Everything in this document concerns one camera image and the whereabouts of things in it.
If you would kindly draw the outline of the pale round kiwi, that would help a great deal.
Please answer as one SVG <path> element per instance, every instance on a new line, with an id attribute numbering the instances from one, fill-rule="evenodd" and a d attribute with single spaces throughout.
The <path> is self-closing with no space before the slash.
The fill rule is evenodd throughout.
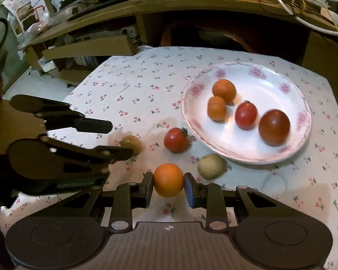
<path id="1" fill-rule="evenodd" d="M 217 154 L 207 154 L 199 159 L 197 170 L 204 179 L 217 179 L 227 171 L 227 163 Z"/>

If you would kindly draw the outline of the brown kiwi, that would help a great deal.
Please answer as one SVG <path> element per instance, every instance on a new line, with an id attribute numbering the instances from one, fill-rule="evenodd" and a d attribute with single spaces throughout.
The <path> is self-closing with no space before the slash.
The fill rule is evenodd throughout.
<path id="1" fill-rule="evenodd" d="M 138 155 L 142 151 L 141 141 L 134 135 L 124 136 L 119 143 L 123 148 L 132 149 L 134 155 Z"/>

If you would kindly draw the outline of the large orange tangerine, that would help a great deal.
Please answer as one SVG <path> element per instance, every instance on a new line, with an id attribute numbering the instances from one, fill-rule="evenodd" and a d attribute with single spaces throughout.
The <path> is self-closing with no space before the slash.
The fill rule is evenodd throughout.
<path id="1" fill-rule="evenodd" d="M 154 188 L 164 198 L 177 196 L 184 187 L 184 175 L 175 164 L 164 163 L 154 171 Z"/>

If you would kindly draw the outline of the round red stemmed tomato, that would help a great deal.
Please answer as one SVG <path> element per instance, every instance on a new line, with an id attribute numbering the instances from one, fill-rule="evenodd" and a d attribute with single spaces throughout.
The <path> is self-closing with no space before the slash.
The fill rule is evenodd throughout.
<path id="1" fill-rule="evenodd" d="M 172 153 L 181 153 L 190 146 L 188 132 L 185 128 L 172 128 L 164 137 L 164 146 Z"/>

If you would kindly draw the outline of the oval red tomato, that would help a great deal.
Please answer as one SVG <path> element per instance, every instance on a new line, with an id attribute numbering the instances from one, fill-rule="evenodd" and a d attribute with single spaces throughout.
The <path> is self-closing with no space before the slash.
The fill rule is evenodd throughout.
<path id="1" fill-rule="evenodd" d="M 250 130 L 255 125 L 258 116 L 258 110 L 254 104 L 245 101 L 236 109 L 235 122 L 242 130 Z"/>

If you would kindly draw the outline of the small orange tangerine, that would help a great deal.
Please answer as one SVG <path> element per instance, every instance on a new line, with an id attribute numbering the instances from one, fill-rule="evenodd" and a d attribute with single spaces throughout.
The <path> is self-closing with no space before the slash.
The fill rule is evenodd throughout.
<path id="1" fill-rule="evenodd" d="M 218 96 L 208 100 L 207 115 L 213 121 L 223 121 L 226 116 L 226 102 Z"/>

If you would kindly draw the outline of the large dark red tomato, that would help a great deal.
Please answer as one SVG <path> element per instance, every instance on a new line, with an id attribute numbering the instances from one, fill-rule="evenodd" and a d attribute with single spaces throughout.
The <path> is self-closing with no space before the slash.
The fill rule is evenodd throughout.
<path id="1" fill-rule="evenodd" d="M 259 135 L 270 146 L 282 145 L 290 132 L 291 123 L 288 116 L 278 109 L 267 111 L 259 122 Z"/>

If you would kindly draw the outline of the oval orange tangerine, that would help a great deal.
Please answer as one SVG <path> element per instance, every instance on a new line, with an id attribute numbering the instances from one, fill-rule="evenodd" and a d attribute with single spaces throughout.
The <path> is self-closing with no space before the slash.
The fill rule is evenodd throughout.
<path id="1" fill-rule="evenodd" d="M 234 84 L 227 79 L 218 80 L 212 87 L 214 96 L 222 98 L 227 105 L 231 104 L 237 95 Z"/>

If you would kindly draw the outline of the cherry print tablecloth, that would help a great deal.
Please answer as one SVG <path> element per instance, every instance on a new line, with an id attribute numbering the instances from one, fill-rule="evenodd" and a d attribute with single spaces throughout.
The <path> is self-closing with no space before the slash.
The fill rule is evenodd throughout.
<path id="1" fill-rule="evenodd" d="M 234 83 L 240 101 L 259 114 L 277 108 L 291 122 L 285 144 L 266 145 L 257 130 L 231 119 L 216 123 L 206 106 L 214 83 Z M 248 185 L 327 225 L 333 246 L 325 269 L 338 269 L 338 106 L 327 80 L 284 60 L 234 51 L 161 47 L 133 57 L 112 57 L 67 98 L 71 107 L 113 123 L 109 135 L 55 130 L 52 137 L 90 148 L 127 134 L 142 153 L 115 164 L 108 187 L 138 179 L 162 163 L 196 172 L 200 157 L 228 157 L 216 180 L 225 189 Z"/>

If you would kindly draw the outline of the white floral plate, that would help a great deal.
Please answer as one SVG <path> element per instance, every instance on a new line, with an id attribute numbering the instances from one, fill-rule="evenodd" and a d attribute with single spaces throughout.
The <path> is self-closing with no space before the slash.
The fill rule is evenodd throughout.
<path id="1" fill-rule="evenodd" d="M 271 164 L 303 148 L 311 110 L 299 87 L 268 67 L 214 65 L 186 85 L 181 110 L 193 135 L 223 157 Z"/>

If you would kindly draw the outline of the wooden tv cabinet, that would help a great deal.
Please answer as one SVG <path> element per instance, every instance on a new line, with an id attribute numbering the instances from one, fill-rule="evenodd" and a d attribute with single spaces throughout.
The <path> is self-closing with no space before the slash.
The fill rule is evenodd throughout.
<path id="1" fill-rule="evenodd" d="M 80 61 L 94 69 L 140 45 L 212 47 L 283 58 L 338 85 L 334 28 L 305 0 L 125 1 L 51 25 L 23 52 L 36 70 L 43 58 L 63 70 Z"/>

